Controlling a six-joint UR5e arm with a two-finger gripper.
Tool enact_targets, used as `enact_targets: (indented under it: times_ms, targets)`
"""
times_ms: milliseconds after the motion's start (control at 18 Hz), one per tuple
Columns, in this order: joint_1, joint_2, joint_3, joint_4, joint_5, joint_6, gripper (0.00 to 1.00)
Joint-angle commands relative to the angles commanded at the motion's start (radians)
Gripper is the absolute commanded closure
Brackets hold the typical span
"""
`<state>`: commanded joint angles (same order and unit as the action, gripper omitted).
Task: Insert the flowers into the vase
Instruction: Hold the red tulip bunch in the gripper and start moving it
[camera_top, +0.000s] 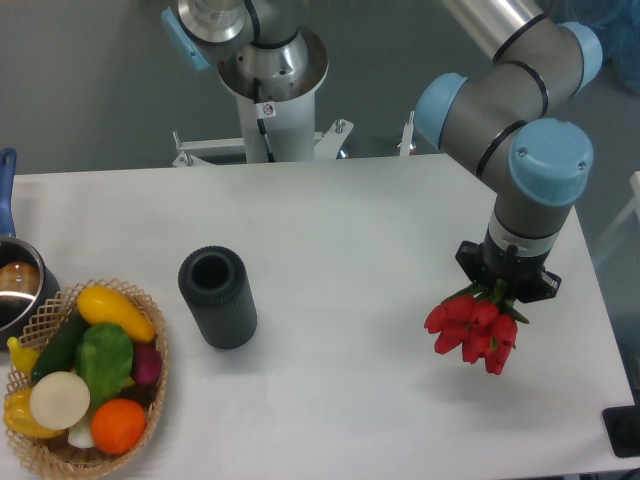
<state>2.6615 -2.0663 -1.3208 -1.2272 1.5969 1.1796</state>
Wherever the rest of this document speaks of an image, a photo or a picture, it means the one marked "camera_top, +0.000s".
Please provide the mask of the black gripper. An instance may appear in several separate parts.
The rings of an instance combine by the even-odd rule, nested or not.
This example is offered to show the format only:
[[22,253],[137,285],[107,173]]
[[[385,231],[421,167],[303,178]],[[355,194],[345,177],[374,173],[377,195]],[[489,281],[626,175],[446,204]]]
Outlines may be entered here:
[[561,278],[544,266],[547,256],[525,257],[513,244],[502,250],[493,240],[484,240],[463,241],[455,259],[472,282],[496,287],[501,281],[508,300],[533,303],[554,298],[561,285]]

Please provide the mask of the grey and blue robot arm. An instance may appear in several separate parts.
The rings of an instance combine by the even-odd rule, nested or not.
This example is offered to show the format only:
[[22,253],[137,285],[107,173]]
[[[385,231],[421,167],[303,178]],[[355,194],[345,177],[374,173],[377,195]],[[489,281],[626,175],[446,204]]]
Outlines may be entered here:
[[[593,162],[588,136],[549,112],[597,75],[602,48],[576,22],[557,25],[532,1],[450,1],[447,10],[493,63],[482,81],[447,73],[424,90],[414,129],[487,187],[485,238],[456,259],[471,283],[523,303],[553,298],[545,261]],[[215,67],[237,102],[251,163],[328,160],[315,136],[315,93],[328,58],[288,1],[174,1],[161,15],[176,51]]]

